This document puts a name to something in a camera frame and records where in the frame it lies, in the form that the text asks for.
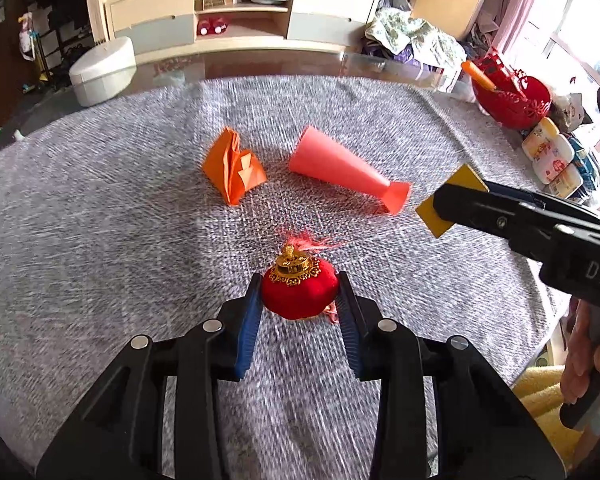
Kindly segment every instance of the pink paper cone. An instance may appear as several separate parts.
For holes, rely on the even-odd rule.
[[[411,193],[411,184],[389,181],[313,126],[307,126],[302,132],[289,161],[289,171],[375,196],[392,214],[400,212]]]

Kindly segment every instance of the red basket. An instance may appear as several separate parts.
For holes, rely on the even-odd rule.
[[[501,92],[489,92],[472,81],[475,97],[482,108],[503,126],[514,130],[529,130],[549,113],[551,93],[535,77],[526,75],[522,70],[509,70],[509,73],[502,77],[503,71],[494,70],[493,55],[487,56],[477,65],[496,83]],[[516,91],[513,78],[520,82],[526,101]]]

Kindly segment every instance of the gold trim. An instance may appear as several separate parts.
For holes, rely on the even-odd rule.
[[[289,286],[300,285],[302,280],[320,274],[320,260],[304,251],[296,251],[293,245],[285,245],[282,254],[271,267],[269,278],[272,282],[283,282]]]

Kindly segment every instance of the window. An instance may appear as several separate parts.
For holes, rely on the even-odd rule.
[[[556,88],[582,92],[599,121],[600,0],[535,0],[510,61]]]

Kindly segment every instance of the white stool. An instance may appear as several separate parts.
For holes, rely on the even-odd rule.
[[[134,46],[125,36],[96,45],[69,69],[75,95],[85,107],[115,97],[135,74]]]

